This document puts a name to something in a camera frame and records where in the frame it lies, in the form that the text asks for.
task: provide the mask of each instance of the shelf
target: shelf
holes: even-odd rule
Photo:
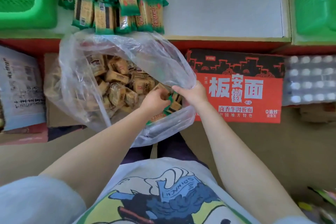
[[[288,0],[168,0],[164,10],[169,40],[290,42]],[[0,38],[62,38],[76,32],[72,11],[58,8],[49,30],[6,30]]]
[[[289,0],[289,3],[290,3],[290,17],[291,17],[291,24],[292,24],[292,27],[291,27],[292,44],[294,45],[336,45],[335,37],[299,35],[296,31],[294,0]]]

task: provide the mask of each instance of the clear plastic bag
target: clear plastic bag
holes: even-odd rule
[[[191,89],[196,75],[169,41],[157,33],[135,32],[125,36],[94,35],[83,30],[66,36],[59,45],[58,62],[46,75],[44,93],[62,111],[99,132],[121,120],[127,113],[118,112],[112,119],[105,111],[103,98],[87,56],[106,54],[131,60],[159,82]],[[183,108],[149,124],[137,136],[132,147],[162,141],[193,124],[195,109]]]

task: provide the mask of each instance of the person's right hand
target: person's right hand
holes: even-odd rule
[[[196,81],[196,86],[191,90],[183,89],[179,86],[172,86],[172,88],[194,107],[204,102],[208,102],[207,92],[199,81]]]

